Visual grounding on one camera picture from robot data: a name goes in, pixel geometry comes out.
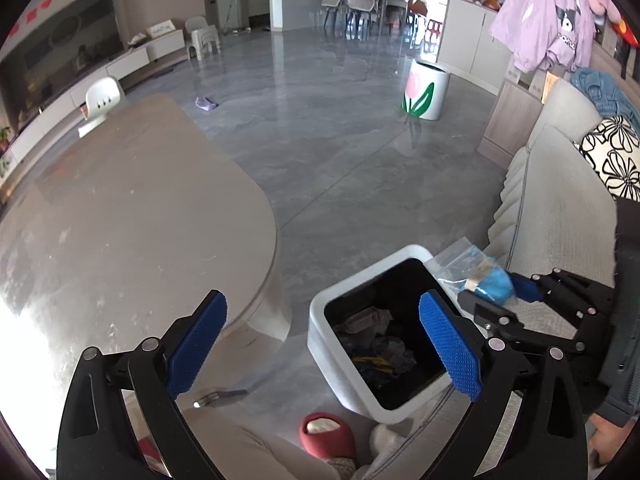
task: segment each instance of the beige pants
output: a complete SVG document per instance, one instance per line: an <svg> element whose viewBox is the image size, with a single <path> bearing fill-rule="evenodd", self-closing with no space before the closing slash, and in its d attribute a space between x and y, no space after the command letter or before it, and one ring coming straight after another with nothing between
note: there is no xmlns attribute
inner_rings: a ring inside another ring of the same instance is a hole
<svg viewBox="0 0 640 480"><path fill-rule="evenodd" d="M274 435L241 426L215 408L182 416L226 480L339 480L337 471Z"/></svg>

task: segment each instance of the black tv screen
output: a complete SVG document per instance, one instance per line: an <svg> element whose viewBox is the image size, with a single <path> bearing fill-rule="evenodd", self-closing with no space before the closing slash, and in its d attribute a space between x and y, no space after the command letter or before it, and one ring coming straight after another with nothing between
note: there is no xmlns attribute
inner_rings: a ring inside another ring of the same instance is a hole
<svg viewBox="0 0 640 480"><path fill-rule="evenodd" d="M15 132L62 92L124 50L113 0L75 0L0 62L0 92Z"/></svg>

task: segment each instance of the white tv cabinet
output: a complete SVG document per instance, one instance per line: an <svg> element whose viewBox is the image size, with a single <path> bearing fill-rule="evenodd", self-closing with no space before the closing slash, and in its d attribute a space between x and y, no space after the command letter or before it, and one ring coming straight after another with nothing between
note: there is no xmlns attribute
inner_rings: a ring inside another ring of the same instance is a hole
<svg viewBox="0 0 640 480"><path fill-rule="evenodd" d="M125 80L129 83L126 86L130 86L185 59L187 57L182 30L174 30L125 52L59 95L28 124L2 156L8 167L4 170L4 175L0 176L0 202L6 202L15 185L39 158L82 120L80 107L84 104L86 91L95 81L107 75L119 80L131 75L131 78Z"/></svg>

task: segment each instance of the trash can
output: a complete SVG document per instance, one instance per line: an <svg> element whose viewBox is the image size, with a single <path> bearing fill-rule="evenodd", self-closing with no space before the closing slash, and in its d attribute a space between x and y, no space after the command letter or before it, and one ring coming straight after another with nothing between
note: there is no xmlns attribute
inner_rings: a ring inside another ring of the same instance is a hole
<svg viewBox="0 0 640 480"><path fill-rule="evenodd" d="M432 288L457 311L425 268L429 259L431 253L424 247L407 246L311 301L307 345L324 378L345 408L383 424L405 420L450 384L418 316L420 296ZM388 310L389 330L400 336L415 360L409 371L380 388L369 386L334 332L372 306Z"/></svg>
<svg viewBox="0 0 640 480"><path fill-rule="evenodd" d="M402 110L428 121L438 120L450 77L443 67L414 59L404 88Z"/></svg>

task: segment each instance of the purple jacket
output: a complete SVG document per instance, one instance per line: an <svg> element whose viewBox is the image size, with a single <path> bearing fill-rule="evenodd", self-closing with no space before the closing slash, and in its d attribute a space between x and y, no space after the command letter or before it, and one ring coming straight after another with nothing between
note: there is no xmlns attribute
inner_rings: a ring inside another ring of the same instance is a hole
<svg viewBox="0 0 640 480"><path fill-rule="evenodd" d="M506 0L491 35L513 52L516 68L589 66L595 35L588 0Z"/></svg>

